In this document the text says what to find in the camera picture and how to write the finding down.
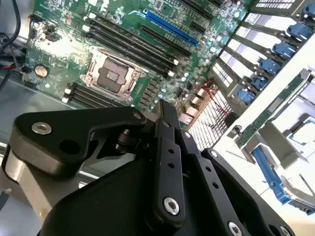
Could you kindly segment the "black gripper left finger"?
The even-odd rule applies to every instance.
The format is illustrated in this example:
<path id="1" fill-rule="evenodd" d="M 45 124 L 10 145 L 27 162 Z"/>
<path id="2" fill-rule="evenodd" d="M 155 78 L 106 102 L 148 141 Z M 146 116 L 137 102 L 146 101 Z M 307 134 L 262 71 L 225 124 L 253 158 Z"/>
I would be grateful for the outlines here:
<path id="1" fill-rule="evenodd" d="M 154 191 L 166 213 L 185 214 L 182 158 L 168 102 L 158 102 L 155 119 L 133 107 L 25 113 L 15 118 L 2 169 L 17 183 L 43 223 L 53 207 L 120 167 L 153 162 Z"/>

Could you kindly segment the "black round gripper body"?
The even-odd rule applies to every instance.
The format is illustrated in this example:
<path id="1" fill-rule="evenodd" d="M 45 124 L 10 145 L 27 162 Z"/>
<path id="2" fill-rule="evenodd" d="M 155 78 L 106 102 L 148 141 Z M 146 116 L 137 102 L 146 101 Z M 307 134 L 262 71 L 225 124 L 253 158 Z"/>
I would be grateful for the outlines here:
<path id="1" fill-rule="evenodd" d="M 166 213 L 154 191 L 153 162 L 132 161 L 59 201 L 41 229 L 43 236 L 219 236 L 221 222 L 197 175 L 196 155 L 182 153 L 185 214 Z"/>

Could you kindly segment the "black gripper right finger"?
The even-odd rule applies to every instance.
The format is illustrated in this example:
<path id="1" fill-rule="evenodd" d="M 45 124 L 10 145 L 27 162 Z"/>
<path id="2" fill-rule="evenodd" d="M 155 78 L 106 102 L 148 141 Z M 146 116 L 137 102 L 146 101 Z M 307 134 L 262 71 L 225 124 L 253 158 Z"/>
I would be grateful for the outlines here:
<path id="1" fill-rule="evenodd" d="M 199 151 L 172 108 L 187 176 L 186 221 L 177 236 L 292 236 L 292 228 L 211 148 Z"/>

